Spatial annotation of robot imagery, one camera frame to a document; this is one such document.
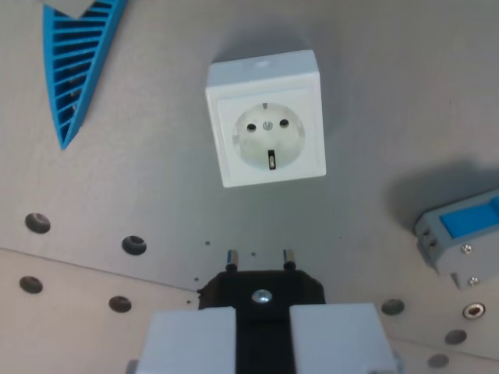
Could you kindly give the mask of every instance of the blue plastic part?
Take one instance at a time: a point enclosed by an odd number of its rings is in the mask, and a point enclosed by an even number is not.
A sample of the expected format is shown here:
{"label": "blue plastic part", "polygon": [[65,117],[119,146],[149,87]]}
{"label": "blue plastic part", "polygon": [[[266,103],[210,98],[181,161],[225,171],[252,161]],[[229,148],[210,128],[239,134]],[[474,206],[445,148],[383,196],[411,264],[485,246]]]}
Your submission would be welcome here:
{"label": "blue plastic part", "polygon": [[445,214],[440,219],[452,238],[460,238],[489,228],[499,224],[499,197],[492,199],[488,204]]}
{"label": "blue plastic part", "polygon": [[83,124],[126,1],[98,0],[79,19],[44,7],[48,99],[63,150]]}

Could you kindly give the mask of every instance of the white electrical outlet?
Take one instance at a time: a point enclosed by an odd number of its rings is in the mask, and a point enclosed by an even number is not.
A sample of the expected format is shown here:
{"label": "white electrical outlet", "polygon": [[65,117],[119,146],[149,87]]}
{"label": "white electrical outlet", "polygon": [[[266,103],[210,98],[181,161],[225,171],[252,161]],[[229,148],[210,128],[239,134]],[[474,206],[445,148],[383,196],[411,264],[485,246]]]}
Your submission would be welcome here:
{"label": "white electrical outlet", "polygon": [[313,51],[214,63],[206,95],[225,187],[326,174]]}

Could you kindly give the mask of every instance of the gray metal plate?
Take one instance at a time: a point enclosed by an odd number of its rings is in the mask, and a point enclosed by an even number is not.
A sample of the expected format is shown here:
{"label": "gray metal plate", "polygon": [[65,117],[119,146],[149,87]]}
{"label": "gray metal plate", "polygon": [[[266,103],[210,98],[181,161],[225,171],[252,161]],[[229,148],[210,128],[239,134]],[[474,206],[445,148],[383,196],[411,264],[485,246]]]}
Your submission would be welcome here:
{"label": "gray metal plate", "polygon": [[[35,276],[39,295],[18,280]],[[2,373],[135,374],[150,321],[158,310],[196,309],[196,294],[110,273],[0,249],[0,370]],[[108,307],[114,295],[132,302],[127,313]],[[439,374],[497,374],[497,362],[391,339],[405,374],[434,374],[427,360],[445,353]],[[186,355],[196,358],[193,352]]]}
{"label": "gray metal plate", "polygon": [[[66,151],[41,5],[0,10],[1,247],[190,290],[228,249],[256,270],[290,248],[329,302],[402,298],[405,312],[384,319],[392,337],[443,347],[462,328],[468,340],[449,349],[499,358],[499,279],[458,290],[410,232],[424,210],[499,185],[499,3],[130,1]],[[224,189],[207,67],[300,48],[321,70],[327,176]],[[51,220],[46,235],[26,229],[30,212]],[[122,251],[128,235],[146,240],[144,255]],[[469,322],[474,301],[487,314]]]}

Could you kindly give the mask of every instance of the gray plastic component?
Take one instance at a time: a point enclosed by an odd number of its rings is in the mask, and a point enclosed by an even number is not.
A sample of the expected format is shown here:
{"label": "gray plastic component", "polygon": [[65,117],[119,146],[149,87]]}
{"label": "gray plastic component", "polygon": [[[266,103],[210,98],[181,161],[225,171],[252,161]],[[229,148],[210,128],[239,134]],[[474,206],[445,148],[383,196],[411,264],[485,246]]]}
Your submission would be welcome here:
{"label": "gray plastic component", "polygon": [[95,0],[42,0],[41,2],[72,18],[79,18],[94,1]]}
{"label": "gray plastic component", "polygon": [[374,305],[294,305],[289,315],[297,374],[397,372]]}
{"label": "gray plastic component", "polygon": [[[452,238],[441,222],[441,216],[489,203],[499,195],[499,189],[459,201],[422,215],[416,222],[418,246],[428,262],[440,275],[451,275],[456,285],[469,288],[499,273],[499,225]],[[463,250],[464,245],[471,250]]]}
{"label": "gray plastic component", "polygon": [[136,374],[235,374],[235,309],[159,312]]}

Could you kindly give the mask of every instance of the screw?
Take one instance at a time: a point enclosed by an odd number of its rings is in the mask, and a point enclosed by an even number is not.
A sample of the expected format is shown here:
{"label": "screw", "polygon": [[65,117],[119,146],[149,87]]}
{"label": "screw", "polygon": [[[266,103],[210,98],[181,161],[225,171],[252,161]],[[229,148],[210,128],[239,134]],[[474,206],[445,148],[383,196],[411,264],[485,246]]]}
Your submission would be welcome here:
{"label": "screw", "polygon": [[473,247],[470,245],[470,244],[464,244],[462,247],[461,247],[461,250],[462,252],[465,254],[465,255],[468,255],[471,253],[471,251],[473,250]]}
{"label": "screw", "polygon": [[272,293],[267,290],[254,291],[251,296],[252,300],[258,304],[265,304],[272,300]]}
{"label": "screw", "polygon": [[274,125],[272,125],[272,122],[270,121],[265,121],[264,122],[264,130],[272,130],[272,128],[274,127]]}
{"label": "screw", "polygon": [[480,280],[477,277],[471,277],[468,279],[468,285],[470,287],[477,286],[480,283]]}

